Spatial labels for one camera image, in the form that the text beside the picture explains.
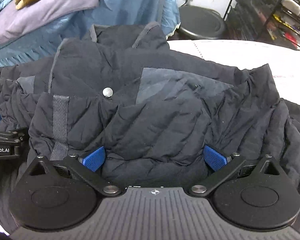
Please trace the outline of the black round stool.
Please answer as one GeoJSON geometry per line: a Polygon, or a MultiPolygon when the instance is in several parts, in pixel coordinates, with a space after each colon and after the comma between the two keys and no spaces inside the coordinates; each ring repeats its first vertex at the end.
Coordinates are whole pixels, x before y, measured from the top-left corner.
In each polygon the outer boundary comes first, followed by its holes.
{"type": "Polygon", "coordinates": [[[190,40],[219,40],[226,33],[221,15],[212,9],[185,5],[179,7],[180,27],[178,33],[190,40]]]}

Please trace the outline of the black metal storage rack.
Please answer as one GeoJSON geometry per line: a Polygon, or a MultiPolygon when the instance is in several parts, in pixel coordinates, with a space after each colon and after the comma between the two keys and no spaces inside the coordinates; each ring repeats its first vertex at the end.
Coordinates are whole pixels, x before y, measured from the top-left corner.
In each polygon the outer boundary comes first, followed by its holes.
{"type": "Polygon", "coordinates": [[[300,51],[300,0],[230,0],[224,20],[232,40],[300,51]]]}

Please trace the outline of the dark grey bed sheet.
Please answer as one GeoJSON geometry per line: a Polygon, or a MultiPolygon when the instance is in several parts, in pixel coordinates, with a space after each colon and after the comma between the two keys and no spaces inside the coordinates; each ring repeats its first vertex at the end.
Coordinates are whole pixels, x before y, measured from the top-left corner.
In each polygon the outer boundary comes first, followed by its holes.
{"type": "Polygon", "coordinates": [[[19,38],[71,12],[96,6],[98,0],[40,0],[17,10],[14,2],[10,2],[0,12],[0,44],[19,38]]]}

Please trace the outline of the teal bed skirt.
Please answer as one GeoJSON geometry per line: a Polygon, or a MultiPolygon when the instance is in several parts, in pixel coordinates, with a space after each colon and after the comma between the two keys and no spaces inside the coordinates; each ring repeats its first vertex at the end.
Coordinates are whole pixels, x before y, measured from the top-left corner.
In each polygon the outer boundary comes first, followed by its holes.
{"type": "Polygon", "coordinates": [[[98,6],[71,12],[0,44],[0,67],[52,55],[65,38],[83,37],[92,25],[145,25],[157,21],[166,37],[180,26],[177,0],[98,0],[98,6]]]}

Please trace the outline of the pink white blanket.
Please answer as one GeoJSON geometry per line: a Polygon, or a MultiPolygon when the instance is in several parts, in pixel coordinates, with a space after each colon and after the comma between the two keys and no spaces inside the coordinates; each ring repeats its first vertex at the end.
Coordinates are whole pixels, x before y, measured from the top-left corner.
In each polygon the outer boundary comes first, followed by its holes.
{"type": "Polygon", "coordinates": [[[242,40],[174,40],[168,43],[171,50],[239,69],[268,64],[279,95],[300,105],[300,51],[242,40]]]}

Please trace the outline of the black quilted jacket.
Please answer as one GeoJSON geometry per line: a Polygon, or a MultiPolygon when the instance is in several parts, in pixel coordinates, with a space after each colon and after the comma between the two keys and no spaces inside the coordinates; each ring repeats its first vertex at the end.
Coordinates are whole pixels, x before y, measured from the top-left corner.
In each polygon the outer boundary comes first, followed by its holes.
{"type": "MultiPolygon", "coordinates": [[[[0,68],[0,131],[27,128],[17,160],[0,161],[0,224],[38,155],[106,150],[120,187],[191,187],[209,174],[203,148],[276,158],[300,194],[300,105],[279,96],[268,65],[240,70],[169,48],[156,23],[93,27],[55,55],[0,68]]],[[[294,224],[300,232],[300,213],[294,224]]]]}

